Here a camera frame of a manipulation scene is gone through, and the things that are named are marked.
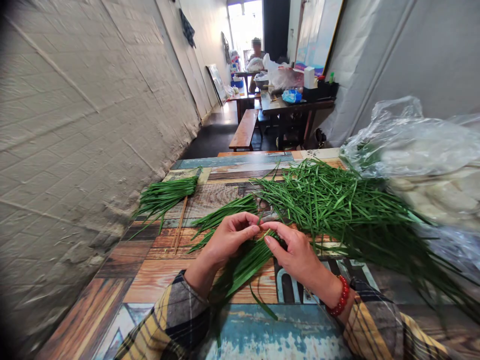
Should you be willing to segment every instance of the doorway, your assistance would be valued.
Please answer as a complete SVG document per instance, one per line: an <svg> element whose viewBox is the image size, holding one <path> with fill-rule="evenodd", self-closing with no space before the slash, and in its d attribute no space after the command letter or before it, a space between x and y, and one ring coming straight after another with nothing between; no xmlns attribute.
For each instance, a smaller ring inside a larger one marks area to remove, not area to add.
<svg viewBox="0 0 480 360"><path fill-rule="evenodd" d="M248 1L241 4L229 5L231 36L233 48L238 51L240 71L247 70L247 63L251 54L252 39L264 37L264 21L262 0Z"/></svg>

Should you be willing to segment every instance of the plastic bag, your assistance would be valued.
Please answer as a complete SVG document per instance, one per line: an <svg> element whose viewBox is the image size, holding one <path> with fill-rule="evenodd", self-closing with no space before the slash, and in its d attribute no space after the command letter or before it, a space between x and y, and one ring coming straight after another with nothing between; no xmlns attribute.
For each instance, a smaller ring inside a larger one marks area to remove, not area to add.
<svg viewBox="0 0 480 360"><path fill-rule="evenodd" d="M448 260L470 279L480 282L480 235L454 227L424 225L415 229L429 241L430 249Z"/></svg>
<svg viewBox="0 0 480 360"><path fill-rule="evenodd" d="M231 87L230 85L224 85L223 88L229 98L235 96L235 89L233 87Z"/></svg>
<svg viewBox="0 0 480 360"><path fill-rule="evenodd" d="M440 175L480 158L480 133L424 118L420 100L406 96L377 102L370 125L350 137L340 155L366 178Z"/></svg>
<svg viewBox="0 0 480 360"><path fill-rule="evenodd" d="M479 119L424 118L412 96L381 101L340 157L362 177L388 178L390 192L431 222L480 233Z"/></svg>
<svg viewBox="0 0 480 360"><path fill-rule="evenodd" d="M270 55L263 57L263 66L268 70L270 85L273 90L301 88L304 86L304 73L293 70L286 62L278 64L270 60Z"/></svg>
<svg viewBox="0 0 480 360"><path fill-rule="evenodd" d="M302 94L298 90L290 89L285 90L281 95L281 98L284 102L289 104L299 103L302 100Z"/></svg>
<svg viewBox="0 0 480 360"><path fill-rule="evenodd" d="M269 73L266 71L260 71L258 74L255 75L253 78L255 81L268 81L269 80Z"/></svg>
<svg viewBox="0 0 480 360"><path fill-rule="evenodd" d="M246 66L249 72L260 71L264 69L264 61L260 57L254 57Z"/></svg>

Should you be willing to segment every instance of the bracelet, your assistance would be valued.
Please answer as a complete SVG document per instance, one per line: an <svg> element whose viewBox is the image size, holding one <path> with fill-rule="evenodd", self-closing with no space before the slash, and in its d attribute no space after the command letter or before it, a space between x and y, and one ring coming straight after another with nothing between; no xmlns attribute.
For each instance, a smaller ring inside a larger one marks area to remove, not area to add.
<svg viewBox="0 0 480 360"><path fill-rule="evenodd" d="M328 306L326 307L326 310L328 311L328 313L333 317L339 316L344 311L345 306L347 305L347 301L349 299L349 294L350 294L350 287L347 280L342 275L339 275L338 278L341 280L341 283L343 284L343 290L341 291L340 300L338 301L338 304L334 308L329 308Z"/></svg>

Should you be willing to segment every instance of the hanging cloth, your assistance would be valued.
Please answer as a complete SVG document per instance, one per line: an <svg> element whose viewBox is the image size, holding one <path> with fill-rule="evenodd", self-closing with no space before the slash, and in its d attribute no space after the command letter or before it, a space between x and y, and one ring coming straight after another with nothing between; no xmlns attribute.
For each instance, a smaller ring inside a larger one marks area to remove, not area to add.
<svg viewBox="0 0 480 360"><path fill-rule="evenodd" d="M179 10L180 10L180 19L181 19L181 27L183 29L183 35L185 35L190 46L196 49L197 47L195 46L195 41L194 41L195 30L192 27L192 25L190 25L187 18L185 17L182 9L179 9Z"/></svg>
<svg viewBox="0 0 480 360"><path fill-rule="evenodd" d="M224 34L223 31L221 32L221 41L223 42L223 51L225 51L226 63L228 65L231 65L232 64L232 57L230 55L230 45L229 45L229 42L228 42L227 38L225 37L225 34Z"/></svg>

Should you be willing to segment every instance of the person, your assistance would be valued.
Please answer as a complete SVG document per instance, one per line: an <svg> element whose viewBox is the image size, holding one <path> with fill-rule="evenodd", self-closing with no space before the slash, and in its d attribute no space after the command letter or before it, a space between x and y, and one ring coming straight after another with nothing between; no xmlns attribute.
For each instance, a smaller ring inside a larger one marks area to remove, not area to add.
<svg viewBox="0 0 480 360"><path fill-rule="evenodd" d="M266 52L262 51L262 40L260 40L258 37L254 37L251 41L251 47L253 48L253 54L250 56L250 59L248 59L248 62L252 61L252 59L254 58L264 58ZM252 77L250 80L249 91L251 93L254 93L256 89L257 85L255 84L254 78Z"/></svg>
<svg viewBox="0 0 480 360"><path fill-rule="evenodd" d="M264 58L266 52L262 51L262 40L260 40L258 37L254 37L251 41L251 47L253 48L253 54L250 56L250 59L248 59L249 62L253 58Z"/></svg>
<svg viewBox="0 0 480 360"><path fill-rule="evenodd" d="M281 222L263 223L248 212L222 220L196 260L179 272L145 319L128 334L115 359L187 359L209 330L207 298L217 271L261 229L272 229L285 241L287 250L273 237L264 238L285 271L327 307L335 310L339 299L346 299L336 318L355 358L462 359L427 336L411 317L365 282L352 279L345 297L346 284L323 266L305 234Z"/></svg>

